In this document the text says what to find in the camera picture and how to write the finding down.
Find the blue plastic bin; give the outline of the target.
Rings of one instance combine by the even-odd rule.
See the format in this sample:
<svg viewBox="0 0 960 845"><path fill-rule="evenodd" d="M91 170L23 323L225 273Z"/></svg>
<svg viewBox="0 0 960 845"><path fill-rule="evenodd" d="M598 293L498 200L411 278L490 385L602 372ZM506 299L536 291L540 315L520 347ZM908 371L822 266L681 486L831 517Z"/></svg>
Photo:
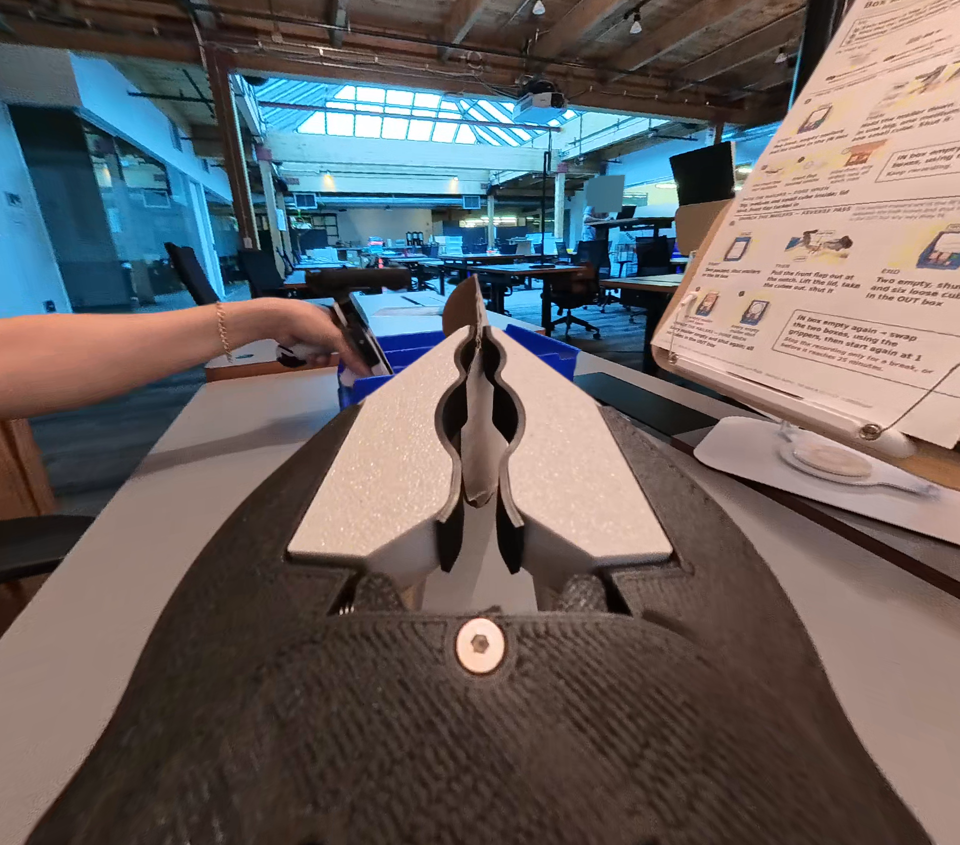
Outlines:
<svg viewBox="0 0 960 845"><path fill-rule="evenodd" d="M504 331L514 341L526 348L564 377L572 380L579 350L535 330L509 323ZM445 340L442 331L418 331L385 335L377 342L391 369L384 375L356 378L348 385L344 366L338 368L338 399L341 409L352 407L387 383L392 375L402 372L417 359Z"/></svg>

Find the printed instruction sheet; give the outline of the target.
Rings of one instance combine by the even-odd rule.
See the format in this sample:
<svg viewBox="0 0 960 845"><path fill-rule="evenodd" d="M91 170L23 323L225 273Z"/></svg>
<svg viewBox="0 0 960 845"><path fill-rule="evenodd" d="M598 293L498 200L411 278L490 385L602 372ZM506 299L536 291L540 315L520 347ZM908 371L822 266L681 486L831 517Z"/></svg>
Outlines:
<svg viewBox="0 0 960 845"><path fill-rule="evenodd" d="M858 431L959 363L958 102L959 0L856 0L697 249L661 365L909 455Z"/></svg>

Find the black monitor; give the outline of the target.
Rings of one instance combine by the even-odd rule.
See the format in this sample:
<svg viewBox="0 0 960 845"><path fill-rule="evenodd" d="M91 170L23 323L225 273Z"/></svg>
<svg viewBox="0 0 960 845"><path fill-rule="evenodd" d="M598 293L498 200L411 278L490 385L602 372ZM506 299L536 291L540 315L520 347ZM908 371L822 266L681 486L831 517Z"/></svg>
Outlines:
<svg viewBox="0 0 960 845"><path fill-rule="evenodd" d="M680 207L722 202L736 194L736 144L723 141L669 157Z"/></svg>

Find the dark office table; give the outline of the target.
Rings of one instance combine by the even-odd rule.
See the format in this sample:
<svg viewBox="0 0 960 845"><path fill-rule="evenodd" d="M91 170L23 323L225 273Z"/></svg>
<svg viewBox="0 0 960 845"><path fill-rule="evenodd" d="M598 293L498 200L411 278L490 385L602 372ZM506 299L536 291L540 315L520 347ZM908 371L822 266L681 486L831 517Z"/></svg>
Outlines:
<svg viewBox="0 0 960 845"><path fill-rule="evenodd" d="M591 263L549 264L529 262L491 263L488 261L471 262L465 257L442 258L440 268L443 274L457 272L461 279L469 276L479 277L481 288L489 292L487 310L496 314L505 314L505 297L507 288L513 280L539 280L542 282L541 311L539 324L543 333L551 336L554 328L550 317L555 304L555 292L558 289L568 288L560 285L560 279L575 281L577 279L590 281L594 277L595 269Z"/></svg>

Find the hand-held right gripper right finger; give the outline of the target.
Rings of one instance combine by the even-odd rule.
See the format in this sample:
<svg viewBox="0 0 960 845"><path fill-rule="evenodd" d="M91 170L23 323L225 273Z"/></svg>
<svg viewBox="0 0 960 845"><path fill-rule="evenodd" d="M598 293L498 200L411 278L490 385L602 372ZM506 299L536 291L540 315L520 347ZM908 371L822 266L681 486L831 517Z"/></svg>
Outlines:
<svg viewBox="0 0 960 845"><path fill-rule="evenodd" d="M497 327L484 328L484 364L507 445L496 537L509 572L558 591L573 575L666 563L673 545L594 398Z"/></svg>

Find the person's left hand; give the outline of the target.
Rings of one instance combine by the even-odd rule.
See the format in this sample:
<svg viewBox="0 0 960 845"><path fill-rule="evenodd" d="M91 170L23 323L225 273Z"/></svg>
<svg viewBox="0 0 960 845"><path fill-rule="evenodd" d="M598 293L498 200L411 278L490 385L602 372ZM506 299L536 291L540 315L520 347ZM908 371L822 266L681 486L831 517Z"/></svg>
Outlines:
<svg viewBox="0 0 960 845"><path fill-rule="evenodd" d="M312 367L342 364L362 378L364 361L346 344L330 311L300 299L260 298L221 304L216 312L222 351L269 339L280 349L281 363L302 361Z"/></svg>

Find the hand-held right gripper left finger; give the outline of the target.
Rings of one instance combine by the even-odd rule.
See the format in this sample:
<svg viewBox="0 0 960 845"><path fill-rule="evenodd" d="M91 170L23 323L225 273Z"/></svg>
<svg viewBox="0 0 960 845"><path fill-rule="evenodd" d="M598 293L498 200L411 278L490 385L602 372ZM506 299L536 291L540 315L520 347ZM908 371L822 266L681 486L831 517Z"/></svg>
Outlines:
<svg viewBox="0 0 960 845"><path fill-rule="evenodd" d="M438 569L438 528L462 511L476 337L457 329L360 402L287 546L292 561L389 575L402 590Z"/></svg>

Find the black office chair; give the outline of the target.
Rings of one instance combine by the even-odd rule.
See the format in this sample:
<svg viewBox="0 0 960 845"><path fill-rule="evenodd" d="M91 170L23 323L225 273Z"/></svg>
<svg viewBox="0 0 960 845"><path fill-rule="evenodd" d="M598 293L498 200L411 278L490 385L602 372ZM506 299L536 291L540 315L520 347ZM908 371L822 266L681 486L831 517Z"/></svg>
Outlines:
<svg viewBox="0 0 960 845"><path fill-rule="evenodd" d="M595 305L603 311L604 289L601 279L610 271L609 245L607 241L591 239L581 241L568 268L550 279L549 305L556 307L559 317L551 321L549 335L559 335L563 331L564 339L570 338L570 330L577 326L583 328L594 340L602 338L598 325L579 318L575 311Z"/></svg>
<svg viewBox="0 0 960 845"><path fill-rule="evenodd" d="M269 253L259 250L240 249L237 262L248 283L250 297L289 298L291 292L285 286L283 275Z"/></svg>
<svg viewBox="0 0 960 845"><path fill-rule="evenodd" d="M213 306L221 301L192 247L167 241L164 248L175 274L197 306Z"/></svg>

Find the grey desk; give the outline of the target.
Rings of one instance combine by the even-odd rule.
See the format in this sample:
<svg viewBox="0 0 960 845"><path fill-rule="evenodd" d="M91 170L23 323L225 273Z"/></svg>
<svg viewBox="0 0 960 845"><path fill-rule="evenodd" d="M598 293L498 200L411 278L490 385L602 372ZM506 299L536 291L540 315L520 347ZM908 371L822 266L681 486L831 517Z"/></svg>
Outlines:
<svg viewBox="0 0 960 845"><path fill-rule="evenodd" d="M114 713L217 527L337 412L335 371L213 381L2 636L2 843L22 843ZM850 722L958 843L958 599L667 445L791 599Z"/></svg>
<svg viewBox="0 0 960 845"><path fill-rule="evenodd" d="M574 378L701 467L959 598L958 491L719 398L583 355Z"/></svg>

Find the ceiling projector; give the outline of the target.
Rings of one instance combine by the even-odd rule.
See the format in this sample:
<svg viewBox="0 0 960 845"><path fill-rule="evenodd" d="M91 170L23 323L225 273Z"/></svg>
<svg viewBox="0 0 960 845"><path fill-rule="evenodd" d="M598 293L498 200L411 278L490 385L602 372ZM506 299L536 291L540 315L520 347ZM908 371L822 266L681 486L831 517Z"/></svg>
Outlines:
<svg viewBox="0 0 960 845"><path fill-rule="evenodd" d="M525 83L512 106L511 121L520 125L548 126L561 120L568 110L566 96L546 79Z"/></svg>

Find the white cardboard mailer box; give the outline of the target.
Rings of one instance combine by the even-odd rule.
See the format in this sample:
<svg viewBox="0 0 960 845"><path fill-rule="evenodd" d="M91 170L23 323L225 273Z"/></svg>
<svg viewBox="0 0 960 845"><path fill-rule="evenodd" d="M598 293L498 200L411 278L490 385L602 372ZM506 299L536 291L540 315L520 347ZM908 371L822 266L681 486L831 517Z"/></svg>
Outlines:
<svg viewBox="0 0 960 845"><path fill-rule="evenodd" d="M464 379L459 455L463 495L480 507L493 498L500 484L501 466L520 426L519 408L501 381L506 353L489 324L482 288L476 275L461 281L441 312L444 337L467 329L459 351Z"/></svg>

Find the wooden cabinet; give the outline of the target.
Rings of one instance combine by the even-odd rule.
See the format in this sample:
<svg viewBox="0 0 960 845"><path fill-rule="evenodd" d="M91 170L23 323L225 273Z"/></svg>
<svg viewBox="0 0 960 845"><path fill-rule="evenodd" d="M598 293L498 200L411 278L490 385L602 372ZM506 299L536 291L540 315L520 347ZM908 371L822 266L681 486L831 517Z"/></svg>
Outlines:
<svg viewBox="0 0 960 845"><path fill-rule="evenodd" d="M1 520L57 512L57 501L28 420L1 420Z"/></svg>

